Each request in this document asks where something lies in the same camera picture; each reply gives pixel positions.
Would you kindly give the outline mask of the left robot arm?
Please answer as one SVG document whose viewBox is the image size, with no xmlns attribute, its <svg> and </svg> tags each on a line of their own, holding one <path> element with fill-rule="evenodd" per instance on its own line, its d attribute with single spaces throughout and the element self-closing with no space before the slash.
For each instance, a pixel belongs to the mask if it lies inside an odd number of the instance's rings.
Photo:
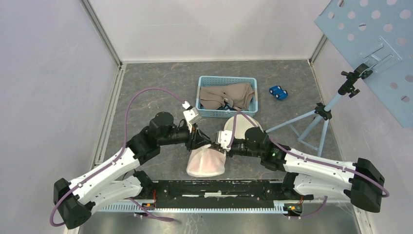
<svg viewBox="0 0 413 234">
<path fill-rule="evenodd" d="M 104 188 L 121 175 L 136 169 L 160 154 L 164 145 L 184 144 L 188 151 L 212 143 L 211 139 L 197 128 L 197 124 L 181 120 L 183 126 L 174 124 L 174 117 L 168 112 L 159 112 L 138 134 L 134 135 L 114 156 L 84 175 L 70 181 L 61 178 L 54 183 L 54 208 L 50 223 L 54 223 L 55 213 L 59 213 L 68 229 L 85 223 L 93 209 L 108 197 L 102 195 Z"/>
</svg>

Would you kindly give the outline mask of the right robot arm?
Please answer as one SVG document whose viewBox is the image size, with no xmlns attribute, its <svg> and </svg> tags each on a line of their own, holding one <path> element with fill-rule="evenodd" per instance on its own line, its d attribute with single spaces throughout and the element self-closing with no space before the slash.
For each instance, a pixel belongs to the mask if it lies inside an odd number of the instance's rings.
<svg viewBox="0 0 413 234">
<path fill-rule="evenodd" d="M 226 156 L 258 157 L 271 171 L 286 173 L 282 195 L 294 199 L 298 195 L 348 198 L 352 205 L 378 213 L 381 201 L 390 193 L 384 187 L 384 176 L 369 160 L 337 161 L 309 155 L 281 145 L 259 127 L 247 129 L 243 139 L 231 131 L 219 131 L 212 149 Z"/>
</svg>

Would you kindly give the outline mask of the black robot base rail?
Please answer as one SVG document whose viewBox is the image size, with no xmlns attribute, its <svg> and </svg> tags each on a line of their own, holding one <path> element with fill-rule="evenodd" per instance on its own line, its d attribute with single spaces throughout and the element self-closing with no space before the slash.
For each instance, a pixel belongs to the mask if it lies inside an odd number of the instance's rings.
<svg viewBox="0 0 413 234">
<path fill-rule="evenodd" d="M 152 199 L 156 208 L 272 208 L 274 201 L 313 200 L 279 180 L 159 180 L 137 199 Z"/>
</svg>

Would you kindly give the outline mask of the white mesh laundry bag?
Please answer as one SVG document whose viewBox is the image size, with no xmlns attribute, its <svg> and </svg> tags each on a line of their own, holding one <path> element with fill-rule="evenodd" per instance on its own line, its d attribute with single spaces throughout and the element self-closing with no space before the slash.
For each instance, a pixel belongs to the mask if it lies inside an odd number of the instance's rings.
<svg viewBox="0 0 413 234">
<path fill-rule="evenodd" d="M 186 172 L 192 177 L 219 176 L 225 172 L 225 161 L 224 153 L 207 144 L 191 151 Z"/>
</svg>

